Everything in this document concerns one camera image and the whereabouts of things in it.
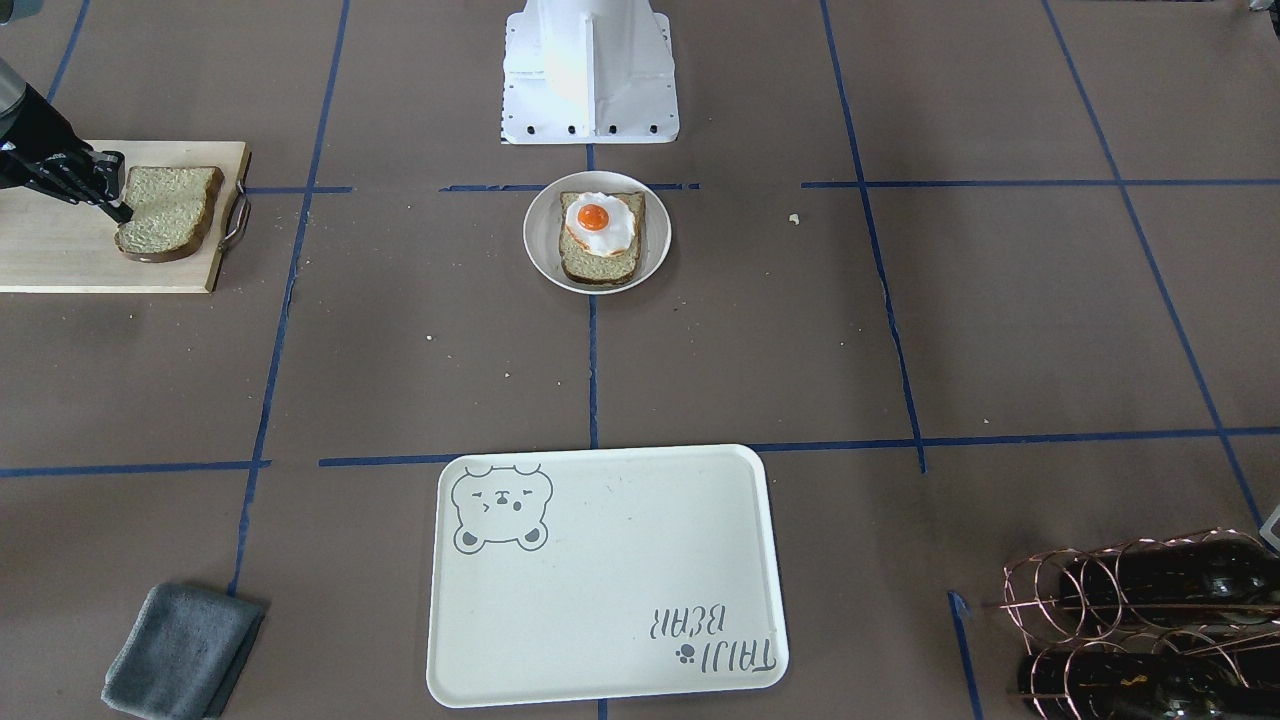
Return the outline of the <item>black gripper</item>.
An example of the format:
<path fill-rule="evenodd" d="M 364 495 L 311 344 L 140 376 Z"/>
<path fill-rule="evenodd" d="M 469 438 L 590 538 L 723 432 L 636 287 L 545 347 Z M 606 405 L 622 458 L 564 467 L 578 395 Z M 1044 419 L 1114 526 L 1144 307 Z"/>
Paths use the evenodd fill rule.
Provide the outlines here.
<path fill-rule="evenodd" d="M 27 188 L 68 204 L 88 204 L 124 225 L 134 211 L 122 200 L 124 155 L 83 141 L 35 87 L 3 113 L 1 187 Z"/>

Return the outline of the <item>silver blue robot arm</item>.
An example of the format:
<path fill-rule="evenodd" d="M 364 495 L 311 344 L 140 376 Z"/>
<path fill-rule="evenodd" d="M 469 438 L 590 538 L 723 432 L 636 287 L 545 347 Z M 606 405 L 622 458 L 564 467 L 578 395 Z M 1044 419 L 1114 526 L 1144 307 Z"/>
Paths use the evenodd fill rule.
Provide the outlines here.
<path fill-rule="evenodd" d="M 5 61 L 1 63 L 1 187 L 28 188 L 101 209 L 119 225 L 133 217 L 122 197 L 124 155 L 99 151 Z"/>

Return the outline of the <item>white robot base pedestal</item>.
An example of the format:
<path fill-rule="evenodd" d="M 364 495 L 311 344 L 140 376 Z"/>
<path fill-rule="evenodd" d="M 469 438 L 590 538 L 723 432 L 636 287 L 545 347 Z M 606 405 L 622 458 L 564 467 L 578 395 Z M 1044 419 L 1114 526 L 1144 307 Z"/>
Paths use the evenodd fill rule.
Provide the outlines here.
<path fill-rule="evenodd" d="M 678 138 L 671 23 L 649 1 L 527 1 L 504 40 L 502 142 Z"/>

